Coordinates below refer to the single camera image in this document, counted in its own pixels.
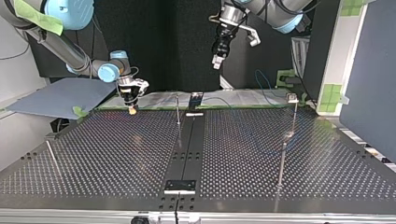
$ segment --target green tape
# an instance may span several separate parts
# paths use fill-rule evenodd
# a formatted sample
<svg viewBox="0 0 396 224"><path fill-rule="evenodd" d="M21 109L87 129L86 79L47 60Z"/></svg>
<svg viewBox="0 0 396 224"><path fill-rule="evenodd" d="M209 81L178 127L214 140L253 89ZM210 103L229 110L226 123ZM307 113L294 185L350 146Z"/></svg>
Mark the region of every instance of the green tape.
<svg viewBox="0 0 396 224"><path fill-rule="evenodd" d="M277 71L277 79L276 79L276 85L278 87L288 87L292 88L293 84L286 84L285 82L281 81L281 77L295 77L294 69L290 70L279 70Z"/></svg>
<svg viewBox="0 0 396 224"><path fill-rule="evenodd" d="M58 18L47 16L25 3L23 0L14 0L15 14L19 18L26 19L43 28L44 30L61 35L64 31L64 25Z"/></svg>
<svg viewBox="0 0 396 224"><path fill-rule="evenodd" d="M319 112L335 112L335 109L341 101L342 85L326 84L320 98Z"/></svg>
<svg viewBox="0 0 396 224"><path fill-rule="evenodd" d="M344 0L341 9L342 17L359 16L361 8L364 6L363 0Z"/></svg>
<svg viewBox="0 0 396 224"><path fill-rule="evenodd" d="M77 115L79 118L85 118L87 117L90 113L89 112L85 112L82 110L81 107L79 106L73 106L73 112L75 113L75 115Z"/></svg>

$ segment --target white panel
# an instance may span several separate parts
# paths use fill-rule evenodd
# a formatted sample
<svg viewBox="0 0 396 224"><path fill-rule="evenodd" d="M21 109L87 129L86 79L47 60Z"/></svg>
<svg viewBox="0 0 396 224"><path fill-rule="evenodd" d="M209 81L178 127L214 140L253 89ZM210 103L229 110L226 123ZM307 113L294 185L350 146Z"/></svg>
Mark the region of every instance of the white panel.
<svg viewBox="0 0 396 224"><path fill-rule="evenodd" d="M353 50L361 17L338 18L324 83L342 84L349 52Z"/></svg>
<svg viewBox="0 0 396 224"><path fill-rule="evenodd" d="M366 15L367 5L362 7L359 16L339 17L335 26L332 45L329 52L326 70L323 76L320 97L325 84L342 85L341 92L345 94L350 77L352 64L356 54L361 27ZM321 116L339 116L342 104L338 104L334 113L318 112Z"/></svg>
<svg viewBox="0 0 396 224"><path fill-rule="evenodd" d="M44 142L52 118L10 114L0 119L0 171Z"/></svg>
<svg viewBox="0 0 396 224"><path fill-rule="evenodd" d="M18 55L26 50L27 42L1 17L0 30L0 59ZM0 60L0 102L43 88L45 85L44 78L38 74L30 49L21 57Z"/></svg>

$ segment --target metal table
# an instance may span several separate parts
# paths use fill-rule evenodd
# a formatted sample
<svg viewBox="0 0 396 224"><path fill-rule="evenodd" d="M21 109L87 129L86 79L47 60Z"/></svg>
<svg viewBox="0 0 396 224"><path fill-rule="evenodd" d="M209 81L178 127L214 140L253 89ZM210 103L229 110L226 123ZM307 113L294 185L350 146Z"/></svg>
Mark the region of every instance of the metal table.
<svg viewBox="0 0 396 224"><path fill-rule="evenodd" d="M91 114L0 173L0 223L34 216L129 223L138 215L396 223L396 174L311 109L297 114L282 188L282 139L292 110L206 110L182 118L177 125L176 111ZM195 180L195 194L165 195L168 180Z"/></svg>

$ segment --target black cable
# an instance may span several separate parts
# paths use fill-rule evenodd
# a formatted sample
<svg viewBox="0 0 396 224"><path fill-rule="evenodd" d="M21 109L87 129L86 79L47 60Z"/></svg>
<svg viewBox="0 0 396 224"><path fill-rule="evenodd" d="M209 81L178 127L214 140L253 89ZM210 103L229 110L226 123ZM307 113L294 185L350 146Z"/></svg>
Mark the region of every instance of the black cable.
<svg viewBox="0 0 396 224"><path fill-rule="evenodd" d="M75 35L76 35L76 44L79 45L79 40L78 40L78 31L75 31Z"/></svg>
<svg viewBox="0 0 396 224"><path fill-rule="evenodd" d="M298 71L297 61L296 61L296 58L294 57L293 48L290 47L290 49L291 49L291 58L292 58L292 60L293 60L294 66L296 67L296 75L297 75L297 77L300 79L301 84L303 85L303 88L304 88L306 94L307 94L308 97L311 99L311 101L312 101L312 103L314 104L315 108L318 108L317 103L315 103L314 98L312 98L311 94L309 94L309 91L308 91L308 89L306 88L306 86L305 86L305 84L304 84L303 78L301 77L300 72Z"/></svg>
<svg viewBox="0 0 396 224"><path fill-rule="evenodd" d="M0 61L18 58L18 57L22 56L23 54L25 54L29 50L29 47L30 47L30 45L27 44L26 49L22 53L19 53L17 55L11 56L11 57L0 58Z"/></svg>
<svg viewBox="0 0 396 224"><path fill-rule="evenodd" d="M92 26L92 48L91 48L91 58L93 59L94 53L95 53L95 25Z"/></svg>
<svg viewBox="0 0 396 224"><path fill-rule="evenodd" d="M270 0L265 0L265 23L268 24L268 4L270 4Z"/></svg>
<svg viewBox="0 0 396 224"><path fill-rule="evenodd" d="M282 0L274 0L274 1L275 1L275 3L276 3L277 6L279 6L283 11L289 13L290 15L301 15L301 14L306 14L306 13L308 13L308 12L314 10L315 8L317 8L317 6L318 6L318 5L320 4L320 2L321 2L321 0L318 0L317 3L316 3L314 6L312 6L311 8L309 8L309 9L307 9L307 10L305 10L305 11L300 11L300 12L298 12L298 11L292 11L292 10L290 10L289 8L287 8L287 7L285 6L285 4L282 2Z"/></svg>

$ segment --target black curtain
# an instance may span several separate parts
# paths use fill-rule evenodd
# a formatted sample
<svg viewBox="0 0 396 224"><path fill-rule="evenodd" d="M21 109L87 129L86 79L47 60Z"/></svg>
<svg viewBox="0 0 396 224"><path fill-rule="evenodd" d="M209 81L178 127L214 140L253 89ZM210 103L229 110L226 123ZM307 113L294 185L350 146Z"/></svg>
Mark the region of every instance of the black curtain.
<svg viewBox="0 0 396 224"><path fill-rule="evenodd" d="M149 91L215 91L211 46L217 0L96 0L96 16L109 51L124 49Z"/></svg>

